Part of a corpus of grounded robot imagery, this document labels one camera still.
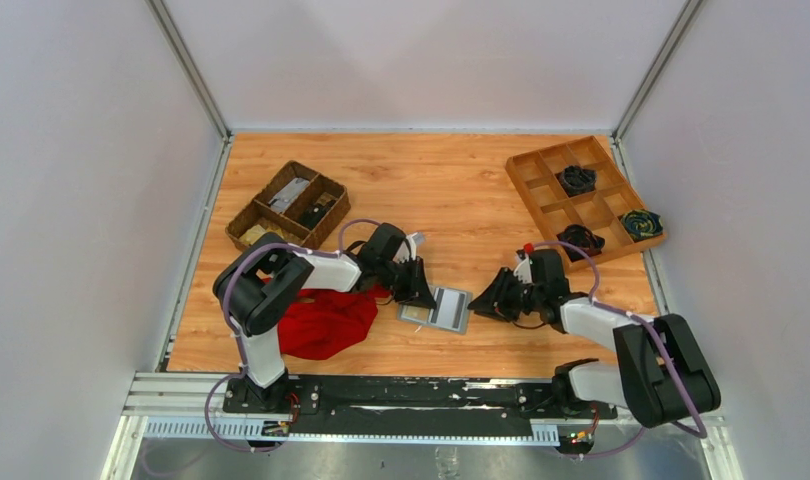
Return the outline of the white striped credit card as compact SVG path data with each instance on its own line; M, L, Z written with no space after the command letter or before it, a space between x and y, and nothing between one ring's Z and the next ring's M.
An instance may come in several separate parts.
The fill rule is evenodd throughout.
M434 324L441 329L460 332L468 304L468 293L439 288L436 301L437 309L435 310Z

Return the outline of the grey card holder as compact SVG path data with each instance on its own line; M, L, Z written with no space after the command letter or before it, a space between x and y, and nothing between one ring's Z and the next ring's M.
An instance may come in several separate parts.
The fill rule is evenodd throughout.
M471 292L449 287L430 286L436 301L435 309L400 305L396 318L418 327L435 328L442 331L463 335L466 333L470 310L468 305L473 299Z

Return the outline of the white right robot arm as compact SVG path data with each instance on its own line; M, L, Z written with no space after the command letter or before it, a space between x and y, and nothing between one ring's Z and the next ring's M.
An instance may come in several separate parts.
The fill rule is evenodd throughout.
M575 292L558 243L527 244L515 267L501 268L469 310L514 323L536 314L565 335L584 337L616 356L615 364L582 359L556 368L551 402L579 410L590 403L628 410L643 427L699 422L722 404L718 382L688 324L679 314L632 313L600 301L594 288Z

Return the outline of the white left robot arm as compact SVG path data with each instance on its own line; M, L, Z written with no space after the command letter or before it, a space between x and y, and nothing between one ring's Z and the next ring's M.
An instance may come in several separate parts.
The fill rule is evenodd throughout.
M359 298L381 289L397 304L436 308L416 235L377 223L358 248L319 251L266 234L218 276L213 292L236 339L239 378L263 392L286 380L277 326L302 292Z

